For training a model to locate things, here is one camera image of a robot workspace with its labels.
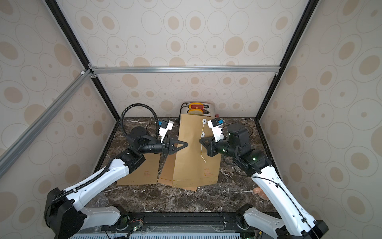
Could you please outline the brown file envelope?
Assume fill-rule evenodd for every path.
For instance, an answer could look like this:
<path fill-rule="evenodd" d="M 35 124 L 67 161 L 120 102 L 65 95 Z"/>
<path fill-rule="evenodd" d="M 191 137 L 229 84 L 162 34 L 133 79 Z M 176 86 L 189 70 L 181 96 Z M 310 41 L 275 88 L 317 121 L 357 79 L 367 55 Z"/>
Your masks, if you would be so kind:
<path fill-rule="evenodd" d="M 160 154 L 145 154 L 145 162 L 131 174 L 119 179 L 118 186 L 157 184 Z"/>
<path fill-rule="evenodd" d="M 181 115 L 179 140 L 187 142 L 188 146 L 176 153 L 172 180 L 175 188 L 194 190 L 218 181 L 221 155 L 208 156 L 207 150 L 200 144 L 200 139 L 213 136 L 212 130 L 203 120 L 211 120 L 211 117 Z"/>
<path fill-rule="evenodd" d="M 190 157 L 184 158 L 182 155 L 180 162 L 176 160 L 177 155 L 168 155 L 162 168 L 158 183 L 171 186 L 172 188 L 197 191 L 198 166 L 191 161 Z"/>

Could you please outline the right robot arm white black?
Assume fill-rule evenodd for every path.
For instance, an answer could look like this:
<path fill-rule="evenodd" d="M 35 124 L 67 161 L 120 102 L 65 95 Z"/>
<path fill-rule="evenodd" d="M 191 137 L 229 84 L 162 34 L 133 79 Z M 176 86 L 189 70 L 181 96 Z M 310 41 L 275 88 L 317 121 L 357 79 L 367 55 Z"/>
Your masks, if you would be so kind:
<path fill-rule="evenodd" d="M 246 226 L 257 228 L 273 239 L 321 239 L 329 231 L 324 221 L 315 219 L 295 199 L 278 176 L 270 159 L 262 151 L 252 147 L 249 131 L 244 125 L 228 125 L 228 136 L 225 137 L 222 119 L 214 118 L 204 124 L 213 133 L 213 136 L 204 135 L 200 139 L 207 155 L 213 157 L 221 154 L 231 157 L 234 165 L 263 190 L 280 216 L 275 218 L 246 206 L 240 213 Z"/>

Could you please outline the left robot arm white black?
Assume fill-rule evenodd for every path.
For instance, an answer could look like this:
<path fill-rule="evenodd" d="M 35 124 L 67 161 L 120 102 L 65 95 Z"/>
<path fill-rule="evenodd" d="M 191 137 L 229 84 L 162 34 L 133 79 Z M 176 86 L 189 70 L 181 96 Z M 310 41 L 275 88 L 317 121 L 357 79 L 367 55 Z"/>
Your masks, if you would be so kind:
<path fill-rule="evenodd" d="M 116 231 L 125 231 L 136 219 L 120 206 L 88 208 L 86 205 L 101 191 L 119 179 L 137 170 L 149 153 L 174 154 L 188 146 L 175 138 L 157 138 L 138 126 L 125 135 L 129 146 L 106 167 L 85 180 L 64 190 L 54 188 L 46 198 L 43 218 L 57 239 L 68 239 L 78 231 L 109 226 Z"/>

